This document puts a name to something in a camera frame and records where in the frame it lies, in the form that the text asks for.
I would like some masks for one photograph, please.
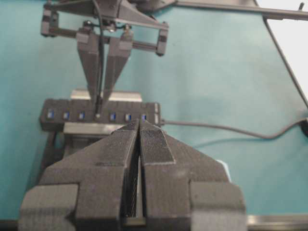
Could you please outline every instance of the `metal rail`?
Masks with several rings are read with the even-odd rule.
[[[72,38],[72,39],[76,37],[76,33],[77,33],[77,31],[75,30],[62,29],[58,27],[50,27],[49,32],[53,36],[62,36],[62,37],[67,37],[67,38]],[[110,38],[111,38],[110,36],[104,36],[104,43],[109,44]],[[142,51],[152,51],[152,52],[156,52],[157,50],[156,44],[148,43],[148,42],[141,42],[141,41],[133,41],[133,48],[142,50]]]
[[[192,7],[192,8],[207,8],[207,9],[218,9],[227,11],[241,11],[248,13],[260,13],[267,19],[294,19],[308,21],[308,12],[305,11],[290,11],[290,10],[279,10],[271,8],[261,8],[257,6],[242,6],[242,5],[223,5],[223,4],[212,4],[207,3],[206,0],[179,0],[176,6]]]
[[[145,218],[125,218],[123,230],[146,230]],[[17,231],[16,220],[0,220],[0,231]],[[248,231],[308,231],[308,214],[280,216],[247,216]]]

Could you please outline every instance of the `cable plugged into hub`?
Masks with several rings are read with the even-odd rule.
[[[303,120],[299,125],[305,136],[308,137],[308,118],[306,118],[306,120]]]

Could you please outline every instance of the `black 3d-printed part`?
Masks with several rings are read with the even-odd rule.
[[[122,222],[134,219],[138,175],[142,190],[141,218],[145,220],[144,225],[138,226],[139,231],[202,231],[204,227],[217,226],[219,220],[224,221],[221,227],[231,225],[244,231],[243,196],[229,183],[222,164],[145,120],[131,122],[49,166],[38,187],[78,185],[76,208],[70,219],[77,231],[102,227],[112,231],[134,230]],[[201,200],[192,198],[199,193],[210,194],[203,195]],[[26,195],[25,200],[32,198]],[[202,219],[203,214],[212,218]],[[31,220],[41,219],[39,213],[25,215]]]
[[[69,118],[64,118],[65,113],[69,114]],[[111,114],[115,115],[113,120],[110,118]],[[61,132],[65,122],[125,125],[143,116],[150,123],[160,126],[160,105],[158,103],[109,101],[101,111],[101,116],[97,118],[90,100],[47,99],[39,120],[44,131]]]

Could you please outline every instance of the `gripper jaw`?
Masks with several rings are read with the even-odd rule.
[[[92,28],[80,28],[76,34],[77,49],[82,64],[83,71],[87,80],[89,95],[93,104],[96,103],[98,83],[101,73],[100,58],[100,37],[95,34]]]
[[[60,231],[133,230],[123,221],[135,219],[137,177],[140,231],[247,229],[243,195],[222,164],[137,120],[48,167],[24,198],[20,231],[51,231],[52,220]]]

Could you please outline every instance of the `teal mat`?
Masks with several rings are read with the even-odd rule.
[[[40,36],[43,1],[0,1],[0,219],[18,217],[47,134],[38,117],[46,98],[68,98],[86,81],[69,38]],[[308,115],[259,15],[172,8],[163,57],[133,51],[117,90],[159,102],[169,120],[208,122],[271,134]],[[61,14],[77,29],[84,18]],[[157,31],[134,28],[155,42]],[[169,135],[225,161],[249,214],[308,212],[308,139],[296,127],[275,141],[207,128],[163,127]]]

